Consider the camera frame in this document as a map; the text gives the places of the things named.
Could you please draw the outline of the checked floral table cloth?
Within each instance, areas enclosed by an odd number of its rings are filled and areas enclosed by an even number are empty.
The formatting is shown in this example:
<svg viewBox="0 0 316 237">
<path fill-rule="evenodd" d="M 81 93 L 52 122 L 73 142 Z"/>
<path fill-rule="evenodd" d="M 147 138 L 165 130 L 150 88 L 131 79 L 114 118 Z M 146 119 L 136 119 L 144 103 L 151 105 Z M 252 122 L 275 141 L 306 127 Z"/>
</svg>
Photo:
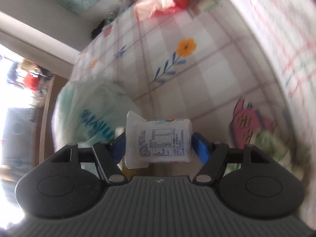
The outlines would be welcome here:
<svg viewBox="0 0 316 237">
<path fill-rule="evenodd" d="M 276 76 L 228 0 L 210 9 L 136 20 L 130 8 L 83 50 L 71 79 L 120 84 L 149 120 L 189 118 L 211 141 L 248 143 L 263 127 L 287 147 L 293 133 Z"/>
</svg>

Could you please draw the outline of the white striped blanket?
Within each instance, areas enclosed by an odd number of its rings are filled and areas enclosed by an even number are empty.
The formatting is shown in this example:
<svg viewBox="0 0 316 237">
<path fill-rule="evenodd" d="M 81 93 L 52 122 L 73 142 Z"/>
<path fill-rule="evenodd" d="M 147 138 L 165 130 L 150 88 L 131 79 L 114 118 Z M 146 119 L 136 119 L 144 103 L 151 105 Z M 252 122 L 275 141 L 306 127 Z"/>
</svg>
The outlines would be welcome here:
<svg viewBox="0 0 316 237">
<path fill-rule="evenodd" d="M 315 227 L 315 0 L 230 0 L 266 53 L 289 108 L 298 156 L 306 155 L 301 218 Z"/>
</svg>

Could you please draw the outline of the small white tissue pack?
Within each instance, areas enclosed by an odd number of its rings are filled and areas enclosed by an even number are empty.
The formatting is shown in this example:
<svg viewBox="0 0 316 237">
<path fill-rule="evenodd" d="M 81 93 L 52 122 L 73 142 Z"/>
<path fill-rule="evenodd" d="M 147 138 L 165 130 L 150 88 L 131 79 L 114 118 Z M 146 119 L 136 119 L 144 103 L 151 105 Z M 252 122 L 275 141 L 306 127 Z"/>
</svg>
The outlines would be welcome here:
<svg viewBox="0 0 316 237">
<path fill-rule="evenodd" d="M 193 159 L 189 119 L 147 121 L 129 111 L 125 133 L 129 169 L 146 168 L 151 163 L 190 163 Z"/>
</svg>

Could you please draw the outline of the green white scrunchie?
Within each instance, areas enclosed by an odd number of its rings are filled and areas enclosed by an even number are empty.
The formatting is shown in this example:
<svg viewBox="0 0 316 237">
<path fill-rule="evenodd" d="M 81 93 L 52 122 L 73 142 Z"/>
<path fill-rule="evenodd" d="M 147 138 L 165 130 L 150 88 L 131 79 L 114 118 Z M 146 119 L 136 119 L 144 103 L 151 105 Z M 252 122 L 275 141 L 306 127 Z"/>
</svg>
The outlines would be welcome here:
<svg viewBox="0 0 316 237">
<path fill-rule="evenodd" d="M 246 144 L 252 144 L 286 168 L 297 179 L 303 179 L 309 160 L 308 147 L 296 147 L 291 150 L 276 134 L 268 130 L 249 130 L 242 133 L 240 137 L 231 131 L 231 137 L 236 148 L 241 149 Z"/>
</svg>

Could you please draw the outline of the white teal plastic bag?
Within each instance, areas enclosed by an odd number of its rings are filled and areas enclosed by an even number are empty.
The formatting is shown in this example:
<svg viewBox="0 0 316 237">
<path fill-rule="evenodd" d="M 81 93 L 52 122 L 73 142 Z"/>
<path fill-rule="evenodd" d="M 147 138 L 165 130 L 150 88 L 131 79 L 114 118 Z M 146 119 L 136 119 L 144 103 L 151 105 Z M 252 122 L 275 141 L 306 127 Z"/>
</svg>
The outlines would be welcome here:
<svg viewBox="0 0 316 237">
<path fill-rule="evenodd" d="M 129 111 L 140 110 L 122 87 L 103 76 L 68 81 L 58 94 L 51 122 L 55 150 L 69 143 L 90 148 L 114 140 Z"/>
</svg>

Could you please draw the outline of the cardboard box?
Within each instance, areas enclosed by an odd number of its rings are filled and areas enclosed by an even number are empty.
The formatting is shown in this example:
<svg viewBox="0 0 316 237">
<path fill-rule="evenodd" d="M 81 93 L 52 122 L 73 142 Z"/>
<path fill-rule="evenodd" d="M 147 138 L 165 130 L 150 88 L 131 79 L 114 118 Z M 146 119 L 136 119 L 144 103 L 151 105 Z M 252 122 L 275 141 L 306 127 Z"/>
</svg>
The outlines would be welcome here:
<svg viewBox="0 0 316 237">
<path fill-rule="evenodd" d="M 33 166 L 36 167 L 45 159 L 51 156 L 54 149 L 51 120 L 53 117 L 57 97 L 61 89 L 68 82 L 68 79 L 62 76 L 53 75 L 47 86 L 47 93 L 36 109 L 36 129 L 33 135 L 34 151 Z"/>
</svg>

